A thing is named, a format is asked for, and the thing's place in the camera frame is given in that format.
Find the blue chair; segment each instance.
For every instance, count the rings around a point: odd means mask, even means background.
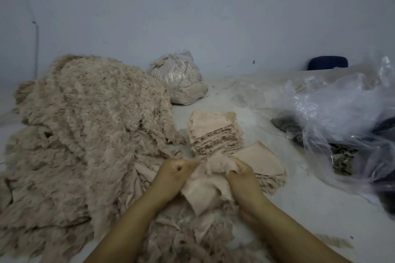
[[[329,70],[334,67],[347,68],[347,58],[343,56],[319,56],[314,57],[307,66],[307,70]]]

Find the clear plastic bag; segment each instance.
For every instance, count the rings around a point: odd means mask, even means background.
[[[290,135],[318,178],[362,196],[376,192],[395,214],[395,68],[384,57],[370,75],[335,73],[287,82],[274,106],[300,126]]]
[[[206,95],[208,88],[189,51],[160,57],[147,74],[158,79],[170,93],[170,102],[188,105]]]

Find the wall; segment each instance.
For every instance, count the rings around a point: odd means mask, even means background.
[[[146,67],[183,48],[205,77],[300,70],[319,55],[353,64],[374,48],[395,58],[395,0],[30,1],[40,72],[65,53]]]
[[[0,90],[34,78],[36,30],[27,0],[0,0]]]

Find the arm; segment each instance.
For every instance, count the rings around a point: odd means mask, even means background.
[[[263,194],[250,166],[236,158],[240,172],[230,172],[227,180],[240,214],[259,227],[260,234],[283,263],[351,263],[321,242]]]
[[[134,262],[150,222],[180,192],[199,164],[200,159],[165,161],[151,187],[125,212],[84,263]]]

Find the transparent plastic wrap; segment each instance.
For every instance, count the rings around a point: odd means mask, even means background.
[[[151,63],[147,74],[163,83],[170,93],[171,103],[188,105],[208,91],[189,51],[160,57]]]
[[[387,57],[373,74],[312,76],[286,83],[272,120],[306,150],[326,183],[366,197],[375,192],[395,214],[395,68]]]

